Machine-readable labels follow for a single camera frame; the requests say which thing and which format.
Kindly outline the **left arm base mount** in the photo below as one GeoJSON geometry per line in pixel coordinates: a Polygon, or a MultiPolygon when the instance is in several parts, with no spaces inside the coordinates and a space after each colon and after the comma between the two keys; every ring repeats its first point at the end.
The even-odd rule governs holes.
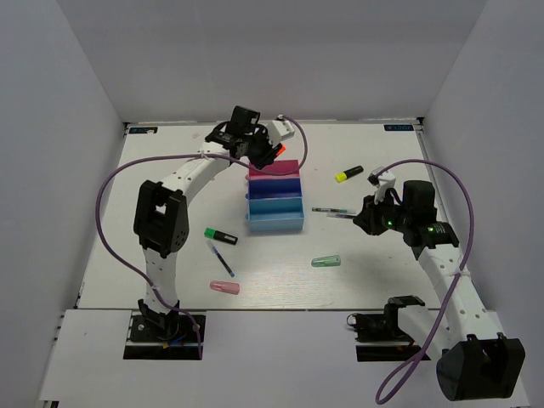
{"type": "Polygon", "coordinates": [[[127,329],[124,360],[200,360],[198,339],[190,319],[179,315],[165,331],[133,314],[127,329]]]}

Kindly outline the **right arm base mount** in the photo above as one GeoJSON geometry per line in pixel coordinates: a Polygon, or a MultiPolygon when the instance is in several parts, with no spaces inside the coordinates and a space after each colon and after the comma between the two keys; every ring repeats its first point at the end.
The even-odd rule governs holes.
{"type": "Polygon", "coordinates": [[[355,333],[358,362],[404,362],[421,350],[408,334],[389,327],[384,314],[352,313],[346,324],[355,333]]]}

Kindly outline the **yellow highlighter marker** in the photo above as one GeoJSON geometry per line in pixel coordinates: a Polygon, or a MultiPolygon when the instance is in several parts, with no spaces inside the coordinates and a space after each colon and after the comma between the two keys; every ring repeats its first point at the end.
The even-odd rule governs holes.
{"type": "Polygon", "coordinates": [[[344,181],[347,181],[348,179],[351,179],[354,176],[362,174],[363,172],[364,172],[364,168],[362,166],[351,167],[350,169],[344,170],[336,174],[335,181],[337,183],[342,183],[344,181]]]}

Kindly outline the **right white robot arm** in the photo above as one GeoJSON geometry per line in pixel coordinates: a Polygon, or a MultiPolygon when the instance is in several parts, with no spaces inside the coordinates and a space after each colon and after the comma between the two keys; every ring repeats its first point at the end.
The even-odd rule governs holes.
{"type": "Polygon", "coordinates": [[[354,224],[368,235],[401,233],[445,307],[443,322],[415,295],[391,297],[382,314],[358,314],[361,342],[412,340],[436,360],[443,395],[450,401],[507,399],[513,395],[524,363],[521,341],[508,338],[485,311],[467,270],[452,227],[437,219],[435,191],[427,181],[405,182],[403,194],[388,188],[381,201],[364,198],[354,224]]]}

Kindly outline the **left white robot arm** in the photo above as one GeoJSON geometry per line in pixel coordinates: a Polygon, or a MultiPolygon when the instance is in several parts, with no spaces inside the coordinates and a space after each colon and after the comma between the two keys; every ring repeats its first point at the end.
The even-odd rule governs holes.
{"type": "Polygon", "coordinates": [[[231,159],[246,157],[261,169],[274,162],[282,139],[293,135],[288,123],[273,120],[262,125],[259,117],[256,111],[236,106],[230,120],[205,137],[195,158],[161,181],[146,181],[139,188],[133,230],[143,249],[145,276],[151,280],[139,311],[159,338],[172,338],[179,331],[178,313],[172,308],[179,306],[176,261],[190,232],[189,204],[231,159]]]}

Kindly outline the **green highlighter marker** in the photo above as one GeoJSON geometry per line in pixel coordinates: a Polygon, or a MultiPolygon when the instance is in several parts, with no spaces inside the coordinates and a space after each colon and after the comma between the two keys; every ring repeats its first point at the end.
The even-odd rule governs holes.
{"type": "Polygon", "coordinates": [[[236,236],[212,228],[206,228],[204,231],[204,236],[209,240],[223,242],[232,246],[235,246],[238,242],[238,238],[236,236]]]}

